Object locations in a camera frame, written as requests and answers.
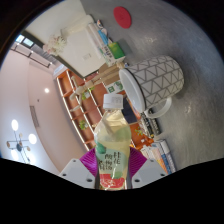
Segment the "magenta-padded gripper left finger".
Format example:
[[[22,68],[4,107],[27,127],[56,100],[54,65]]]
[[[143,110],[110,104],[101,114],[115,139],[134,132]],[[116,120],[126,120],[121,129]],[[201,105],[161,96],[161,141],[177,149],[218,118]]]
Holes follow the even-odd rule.
[[[99,187],[99,174],[95,149],[91,149],[80,159],[72,158],[59,176],[78,186],[97,189]]]

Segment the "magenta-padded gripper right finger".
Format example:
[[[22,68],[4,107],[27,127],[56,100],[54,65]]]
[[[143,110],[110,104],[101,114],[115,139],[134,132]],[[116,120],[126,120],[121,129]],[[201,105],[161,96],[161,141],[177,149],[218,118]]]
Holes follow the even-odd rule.
[[[166,176],[166,172],[154,159],[147,159],[142,153],[130,148],[128,165],[128,188],[136,189],[146,186]]]

